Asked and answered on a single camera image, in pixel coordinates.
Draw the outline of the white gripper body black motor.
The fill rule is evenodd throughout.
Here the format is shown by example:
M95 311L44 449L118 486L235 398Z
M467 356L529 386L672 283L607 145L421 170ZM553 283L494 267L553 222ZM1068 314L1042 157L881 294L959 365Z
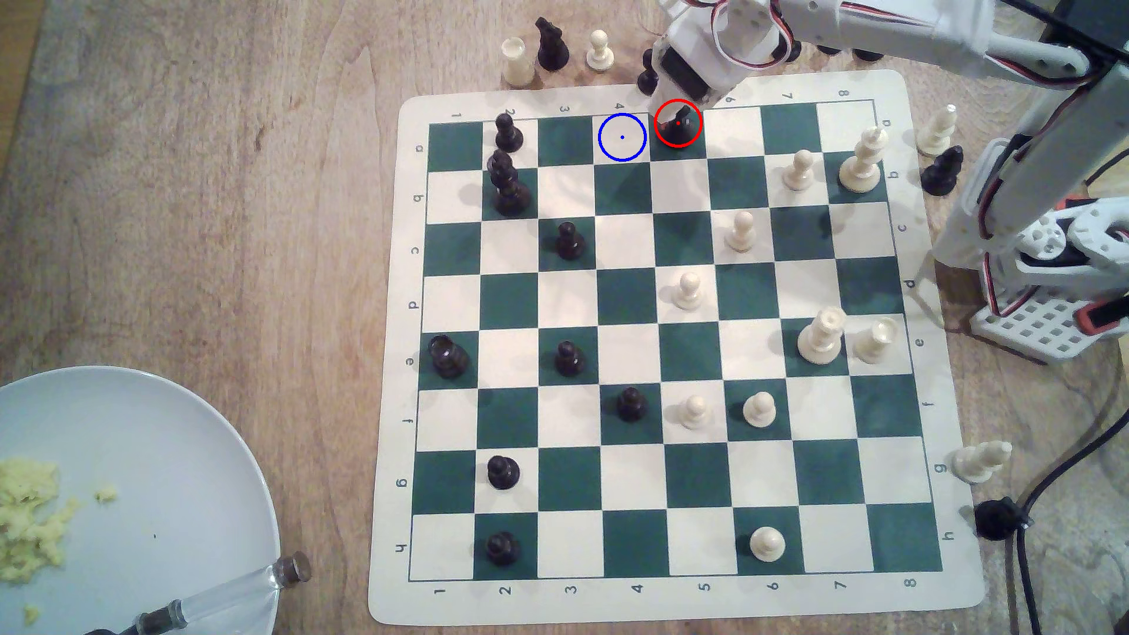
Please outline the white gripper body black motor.
M782 66L796 40L772 1L679 1L655 42L655 104L723 101L751 75Z

